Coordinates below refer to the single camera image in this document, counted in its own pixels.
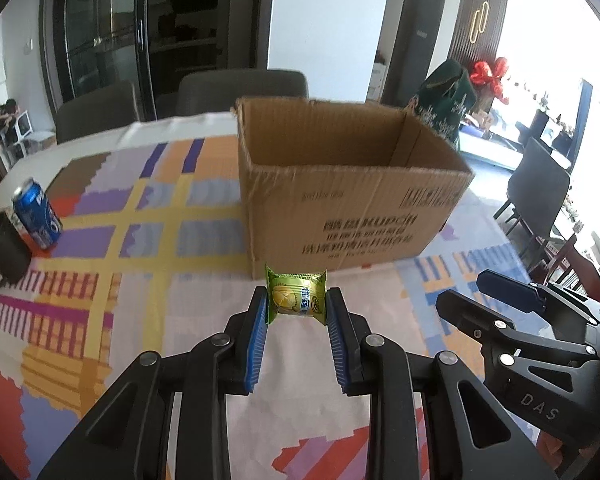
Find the small green snack packet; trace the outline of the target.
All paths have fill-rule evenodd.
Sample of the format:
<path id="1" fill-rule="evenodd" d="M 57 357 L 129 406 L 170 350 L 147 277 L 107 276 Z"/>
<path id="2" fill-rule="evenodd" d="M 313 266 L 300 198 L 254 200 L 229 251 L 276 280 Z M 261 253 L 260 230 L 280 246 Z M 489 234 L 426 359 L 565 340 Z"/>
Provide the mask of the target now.
<path id="1" fill-rule="evenodd" d="M 315 318 L 325 325 L 327 273 L 277 273 L 265 268 L 265 287 L 268 291 L 266 322 L 271 324 L 276 316 L 299 315 Z"/>

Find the dark chair at right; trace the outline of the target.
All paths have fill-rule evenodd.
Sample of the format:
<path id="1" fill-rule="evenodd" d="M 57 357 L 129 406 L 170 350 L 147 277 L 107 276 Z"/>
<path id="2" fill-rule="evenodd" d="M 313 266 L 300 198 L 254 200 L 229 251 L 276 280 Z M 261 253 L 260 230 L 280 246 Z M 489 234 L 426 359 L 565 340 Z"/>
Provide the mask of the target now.
<path id="1" fill-rule="evenodd" d="M 552 237 L 555 220 L 562 209 L 570 188 L 570 174 L 544 148 L 531 138 L 524 148 L 524 156 L 509 178 L 505 203 L 493 215 L 497 219 L 509 206 L 514 208 L 515 223 L 506 232 L 522 224 L 531 237 L 521 256 L 528 252 L 532 240 L 538 244 L 532 263 L 544 258 Z"/>

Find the white low side table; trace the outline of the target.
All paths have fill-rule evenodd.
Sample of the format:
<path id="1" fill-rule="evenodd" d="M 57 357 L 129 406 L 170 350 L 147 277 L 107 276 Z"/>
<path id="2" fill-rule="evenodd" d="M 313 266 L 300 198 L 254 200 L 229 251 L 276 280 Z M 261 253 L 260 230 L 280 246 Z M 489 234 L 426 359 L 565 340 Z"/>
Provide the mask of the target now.
<path id="1" fill-rule="evenodd" d="M 498 141 L 483 139 L 482 131 L 470 125 L 460 126 L 458 146 L 467 157 L 510 171 L 514 171 L 522 159 L 522 155 L 513 148 Z"/>

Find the colourful patterned tablecloth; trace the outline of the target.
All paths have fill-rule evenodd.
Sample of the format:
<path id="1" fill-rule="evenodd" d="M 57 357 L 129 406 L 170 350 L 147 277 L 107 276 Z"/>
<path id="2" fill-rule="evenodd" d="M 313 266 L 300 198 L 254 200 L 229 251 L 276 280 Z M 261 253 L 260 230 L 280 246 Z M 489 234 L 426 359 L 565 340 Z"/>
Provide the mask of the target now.
<path id="1" fill-rule="evenodd" d="M 137 122 L 50 148 L 18 162 L 6 192 L 27 178 L 46 186 L 62 234 L 0 289 L 0 455 L 19 479 L 41 478 L 142 352 L 189 352 L 264 282 L 249 270 L 236 112 Z M 323 272 L 374 333 L 414 354 L 452 351 L 482 376 L 479 345 L 438 315 L 440 292 L 500 310 L 525 332 L 544 328 L 480 292 L 488 269 L 529 278 L 468 188 L 419 255 Z"/>

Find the brown cardboard box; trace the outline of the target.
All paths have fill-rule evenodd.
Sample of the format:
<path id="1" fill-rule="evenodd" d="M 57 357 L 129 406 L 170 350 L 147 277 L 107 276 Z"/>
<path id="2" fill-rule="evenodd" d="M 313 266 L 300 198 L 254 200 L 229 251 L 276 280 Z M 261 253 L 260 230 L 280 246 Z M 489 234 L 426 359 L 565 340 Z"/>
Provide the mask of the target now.
<path id="1" fill-rule="evenodd" d="M 474 178 L 455 148 L 400 108 L 242 98 L 236 115 L 253 278 L 415 257 Z"/>

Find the black mug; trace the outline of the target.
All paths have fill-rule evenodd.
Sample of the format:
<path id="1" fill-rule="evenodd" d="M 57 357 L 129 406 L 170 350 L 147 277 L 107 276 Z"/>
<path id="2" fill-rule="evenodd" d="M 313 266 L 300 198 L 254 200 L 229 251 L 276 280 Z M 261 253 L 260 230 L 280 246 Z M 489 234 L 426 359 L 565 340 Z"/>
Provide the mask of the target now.
<path id="1" fill-rule="evenodd" d="M 9 220 L 5 211 L 0 212 L 0 288 L 16 284 L 29 269 L 32 252 Z"/>

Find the green christmas knit bag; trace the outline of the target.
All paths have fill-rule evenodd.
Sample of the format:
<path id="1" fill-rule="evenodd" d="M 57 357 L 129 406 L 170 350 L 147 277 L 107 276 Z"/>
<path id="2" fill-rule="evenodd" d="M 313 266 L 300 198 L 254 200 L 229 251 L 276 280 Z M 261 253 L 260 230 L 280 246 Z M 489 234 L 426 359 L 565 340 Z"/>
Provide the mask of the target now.
<path id="1" fill-rule="evenodd" d="M 419 86 L 405 109 L 458 150 L 460 122 L 476 102 L 468 71 L 448 58 Z"/>

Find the red bow decoration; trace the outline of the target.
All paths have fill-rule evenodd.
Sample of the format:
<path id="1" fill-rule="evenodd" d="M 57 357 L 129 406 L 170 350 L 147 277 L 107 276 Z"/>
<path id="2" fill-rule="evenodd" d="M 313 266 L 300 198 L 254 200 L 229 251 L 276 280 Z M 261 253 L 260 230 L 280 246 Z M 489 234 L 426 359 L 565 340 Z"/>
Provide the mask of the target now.
<path id="1" fill-rule="evenodd" d="M 474 64 L 469 80 L 489 98 L 498 99 L 503 104 L 509 104 L 509 98 L 504 94 L 502 79 L 508 72 L 508 59 L 504 56 L 497 58 L 492 65 L 486 61 Z"/>

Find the blue soda can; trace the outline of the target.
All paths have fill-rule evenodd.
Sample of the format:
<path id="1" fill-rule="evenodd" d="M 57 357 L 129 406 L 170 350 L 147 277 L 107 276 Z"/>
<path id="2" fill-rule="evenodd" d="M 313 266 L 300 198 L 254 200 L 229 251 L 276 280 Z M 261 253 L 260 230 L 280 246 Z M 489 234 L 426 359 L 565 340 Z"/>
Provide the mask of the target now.
<path id="1" fill-rule="evenodd" d="M 27 178 L 12 194 L 12 208 L 42 250 L 53 247 L 61 237 L 62 223 L 41 185 Z"/>

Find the grey dining chair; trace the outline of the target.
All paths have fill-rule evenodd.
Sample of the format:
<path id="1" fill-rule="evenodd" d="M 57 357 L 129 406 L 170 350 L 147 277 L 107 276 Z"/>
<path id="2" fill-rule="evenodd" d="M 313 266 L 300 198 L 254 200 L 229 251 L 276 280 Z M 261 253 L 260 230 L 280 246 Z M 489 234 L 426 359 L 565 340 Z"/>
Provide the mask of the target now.
<path id="1" fill-rule="evenodd" d="M 229 112 L 235 102 L 252 96 L 306 98 L 309 85 L 296 70 L 209 70 L 185 76 L 178 87 L 178 116 Z"/>
<path id="2" fill-rule="evenodd" d="M 139 120 L 134 84 L 119 81 L 62 104 L 55 115 L 56 142 L 64 144 Z"/>

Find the black glass cabinet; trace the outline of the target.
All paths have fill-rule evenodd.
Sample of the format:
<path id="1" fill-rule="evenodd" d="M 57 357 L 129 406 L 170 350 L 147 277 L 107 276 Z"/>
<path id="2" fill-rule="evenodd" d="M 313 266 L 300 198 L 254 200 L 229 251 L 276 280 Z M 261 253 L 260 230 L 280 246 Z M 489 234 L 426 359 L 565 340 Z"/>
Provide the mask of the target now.
<path id="1" fill-rule="evenodd" d="M 119 81 L 140 116 L 173 115 L 181 81 L 268 64 L 273 0 L 41 0 L 41 56 L 52 110 Z"/>

